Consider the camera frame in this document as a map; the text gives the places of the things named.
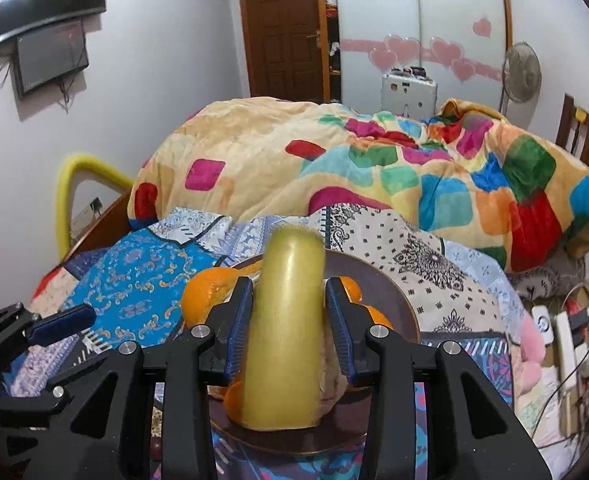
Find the large orange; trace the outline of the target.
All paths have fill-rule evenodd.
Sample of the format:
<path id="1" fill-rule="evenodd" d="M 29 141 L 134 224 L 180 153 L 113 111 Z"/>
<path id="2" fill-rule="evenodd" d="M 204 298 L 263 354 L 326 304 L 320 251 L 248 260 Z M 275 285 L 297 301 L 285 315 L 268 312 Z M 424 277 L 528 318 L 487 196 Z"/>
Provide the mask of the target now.
<path id="1" fill-rule="evenodd" d="M 357 281 L 345 275 L 340 276 L 340 281 L 346 292 L 347 298 L 349 298 L 349 301 L 351 301 L 353 304 L 359 304 L 360 307 L 364 307 L 368 311 L 372 322 L 378 325 L 383 325 L 389 330 L 394 330 L 394 326 L 391 321 L 381 311 L 375 307 L 368 306 L 368 304 L 364 304 L 363 293 L 361 292 Z"/>

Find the small orange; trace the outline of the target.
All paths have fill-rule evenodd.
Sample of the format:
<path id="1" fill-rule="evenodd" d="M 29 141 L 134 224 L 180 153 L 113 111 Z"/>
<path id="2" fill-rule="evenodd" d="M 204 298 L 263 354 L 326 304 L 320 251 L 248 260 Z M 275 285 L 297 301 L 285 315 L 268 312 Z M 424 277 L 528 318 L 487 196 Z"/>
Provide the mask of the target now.
<path id="1" fill-rule="evenodd" d="M 223 405 L 229 420 L 237 425 L 244 423 L 244 382 L 242 380 L 236 380 L 227 387 Z"/>

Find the large pomelo segment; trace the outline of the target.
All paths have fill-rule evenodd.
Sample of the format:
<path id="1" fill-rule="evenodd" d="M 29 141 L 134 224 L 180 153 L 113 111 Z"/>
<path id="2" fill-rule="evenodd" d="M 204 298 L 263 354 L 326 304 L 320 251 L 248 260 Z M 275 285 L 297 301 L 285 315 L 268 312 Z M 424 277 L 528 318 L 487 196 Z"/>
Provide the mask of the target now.
<path id="1" fill-rule="evenodd" d="M 329 323 L 323 324 L 323 343 L 320 353 L 318 419 L 327 415 L 339 402 L 347 389 L 347 379 L 341 372 L 337 350 L 334 348 Z"/>

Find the dark passion fruit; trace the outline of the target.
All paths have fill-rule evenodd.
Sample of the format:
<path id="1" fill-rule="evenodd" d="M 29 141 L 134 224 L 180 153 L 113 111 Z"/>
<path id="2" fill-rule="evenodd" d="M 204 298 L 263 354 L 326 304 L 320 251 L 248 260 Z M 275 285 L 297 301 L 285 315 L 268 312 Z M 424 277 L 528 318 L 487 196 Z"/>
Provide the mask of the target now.
<path id="1" fill-rule="evenodd" d="M 163 448 L 160 437 L 152 437 L 150 441 L 150 457 L 153 462 L 160 462 L 162 460 Z"/>

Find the patterned bed sheet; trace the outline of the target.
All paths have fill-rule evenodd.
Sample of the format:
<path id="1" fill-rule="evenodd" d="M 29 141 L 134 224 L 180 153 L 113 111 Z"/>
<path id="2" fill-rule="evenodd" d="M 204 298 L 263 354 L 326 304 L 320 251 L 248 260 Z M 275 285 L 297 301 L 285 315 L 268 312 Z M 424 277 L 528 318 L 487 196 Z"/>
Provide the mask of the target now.
<path id="1" fill-rule="evenodd" d="M 178 209 L 117 242 L 54 317 L 72 315 L 106 351 L 9 398 L 0 452 L 27 479 L 149 477 L 154 389 L 164 389 L 162 476 L 216 476 L 209 391 L 227 390 L 241 426 L 294 436 L 325 414 L 343 379 L 369 392 L 364 479 L 416 472 L 416 385 L 424 385 L 431 479 L 509 479 L 546 464 L 511 405 L 456 339 L 427 347 L 421 316 L 495 297 L 447 258 L 439 237 L 393 210 L 341 204 L 282 217 L 270 234 Z"/>

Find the pink plush toy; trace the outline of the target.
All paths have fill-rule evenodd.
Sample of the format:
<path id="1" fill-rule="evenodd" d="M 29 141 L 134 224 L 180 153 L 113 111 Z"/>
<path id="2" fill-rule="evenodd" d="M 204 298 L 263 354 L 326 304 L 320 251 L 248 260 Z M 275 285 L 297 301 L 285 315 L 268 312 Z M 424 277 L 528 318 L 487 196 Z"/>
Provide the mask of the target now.
<path id="1" fill-rule="evenodd" d="M 520 342 L 511 347 L 513 388 L 515 397 L 530 392 L 540 381 L 541 363 L 546 356 L 543 336 L 532 315 L 525 312 L 522 318 Z"/>

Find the white power strip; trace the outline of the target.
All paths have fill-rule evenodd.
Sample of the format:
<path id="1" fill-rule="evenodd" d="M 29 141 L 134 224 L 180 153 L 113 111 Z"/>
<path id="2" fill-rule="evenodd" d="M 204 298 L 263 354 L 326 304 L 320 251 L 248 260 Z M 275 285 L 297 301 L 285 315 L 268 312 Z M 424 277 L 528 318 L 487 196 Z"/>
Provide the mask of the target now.
<path id="1" fill-rule="evenodd" d="M 567 393 L 577 385 L 576 356 L 567 312 L 557 314 L 553 322 L 555 322 L 556 342 L 558 345 L 561 391 Z"/>

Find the yellow foam tube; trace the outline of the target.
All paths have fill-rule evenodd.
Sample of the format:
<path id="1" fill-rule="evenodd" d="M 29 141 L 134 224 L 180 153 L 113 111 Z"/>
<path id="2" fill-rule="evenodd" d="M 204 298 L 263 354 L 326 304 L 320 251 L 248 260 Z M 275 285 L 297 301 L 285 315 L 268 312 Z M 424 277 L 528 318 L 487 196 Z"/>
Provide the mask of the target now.
<path id="1" fill-rule="evenodd" d="M 58 256 L 63 259 L 72 248 L 72 218 L 88 205 L 94 196 L 104 200 L 128 192 L 133 179 L 108 162 L 87 153 L 74 153 L 63 159 L 55 188 L 55 237 Z"/>

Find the colourful patchwork blanket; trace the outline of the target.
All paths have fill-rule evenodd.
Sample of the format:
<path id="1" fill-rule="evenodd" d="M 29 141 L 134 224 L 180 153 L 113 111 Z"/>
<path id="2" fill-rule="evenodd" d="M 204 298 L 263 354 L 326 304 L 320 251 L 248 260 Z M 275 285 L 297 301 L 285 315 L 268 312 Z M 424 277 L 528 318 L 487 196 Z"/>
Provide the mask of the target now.
<path id="1" fill-rule="evenodd" d="M 341 203 L 392 209 L 510 272 L 589 252 L 589 168 L 460 100 L 422 122 L 264 96 L 211 103 L 144 163 L 127 216 L 140 228 L 177 207 L 249 220 Z"/>

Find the wooden headboard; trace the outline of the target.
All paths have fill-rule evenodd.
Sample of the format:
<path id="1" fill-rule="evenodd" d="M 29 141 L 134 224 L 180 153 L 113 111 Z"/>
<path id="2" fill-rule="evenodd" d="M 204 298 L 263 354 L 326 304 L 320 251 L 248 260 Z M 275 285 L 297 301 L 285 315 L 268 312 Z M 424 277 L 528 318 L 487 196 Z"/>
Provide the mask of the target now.
<path id="1" fill-rule="evenodd" d="M 589 112 L 568 94 L 563 99 L 556 144 L 589 167 Z"/>

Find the white suitcase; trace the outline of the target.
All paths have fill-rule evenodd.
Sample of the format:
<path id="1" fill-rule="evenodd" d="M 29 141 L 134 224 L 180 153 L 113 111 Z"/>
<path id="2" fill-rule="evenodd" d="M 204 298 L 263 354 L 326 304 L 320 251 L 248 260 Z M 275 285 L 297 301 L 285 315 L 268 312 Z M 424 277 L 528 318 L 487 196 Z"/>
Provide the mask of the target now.
<path id="1" fill-rule="evenodd" d="M 392 68 L 382 76 L 381 108 L 397 116 L 427 120 L 435 113 L 437 83 L 420 66 Z"/>

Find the standing fan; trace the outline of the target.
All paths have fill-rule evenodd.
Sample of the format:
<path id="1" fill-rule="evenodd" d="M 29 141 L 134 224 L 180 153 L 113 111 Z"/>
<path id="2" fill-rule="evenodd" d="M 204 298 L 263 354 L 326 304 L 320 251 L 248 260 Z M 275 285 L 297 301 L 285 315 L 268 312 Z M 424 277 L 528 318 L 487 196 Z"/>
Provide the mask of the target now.
<path id="1" fill-rule="evenodd" d="M 513 44 L 501 68 L 501 112 L 507 116 L 511 104 L 525 105 L 538 99 L 543 73 L 541 61 L 526 41 Z"/>

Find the brown wooden door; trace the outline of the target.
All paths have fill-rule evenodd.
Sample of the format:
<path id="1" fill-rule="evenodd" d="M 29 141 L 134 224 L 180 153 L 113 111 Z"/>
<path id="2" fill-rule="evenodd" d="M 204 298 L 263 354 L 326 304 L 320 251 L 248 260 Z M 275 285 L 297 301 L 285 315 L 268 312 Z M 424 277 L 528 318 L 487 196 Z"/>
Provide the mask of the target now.
<path id="1" fill-rule="evenodd" d="M 330 100 L 325 0 L 239 0 L 252 96 Z"/>

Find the wardrobe with heart stickers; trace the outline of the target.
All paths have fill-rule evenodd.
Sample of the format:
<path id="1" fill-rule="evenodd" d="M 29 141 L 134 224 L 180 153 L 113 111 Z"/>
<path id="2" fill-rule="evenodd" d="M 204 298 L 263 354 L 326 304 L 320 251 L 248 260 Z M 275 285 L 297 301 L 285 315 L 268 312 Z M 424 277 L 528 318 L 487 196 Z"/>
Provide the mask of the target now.
<path id="1" fill-rule="evenodd" d="M 512 44 L 507 0 L 337 0 L 341 101 L 382 110 L 382 77 L 421 66 L 449 99 L 500 107 Z"/>

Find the small wall monitor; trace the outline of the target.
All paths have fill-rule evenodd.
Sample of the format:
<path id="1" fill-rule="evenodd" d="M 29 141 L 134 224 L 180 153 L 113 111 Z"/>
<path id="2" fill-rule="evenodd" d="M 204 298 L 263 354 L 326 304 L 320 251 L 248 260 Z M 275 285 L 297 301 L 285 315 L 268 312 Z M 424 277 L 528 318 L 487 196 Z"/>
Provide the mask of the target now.
<path id="1" fill-rule="evenodd" d="M 86 34 L 81 20 L 35 29 L 17 40 L 12 68 L 17 96 L 26 96 L 51 82 L 75 75 L 89 66 Z"/>

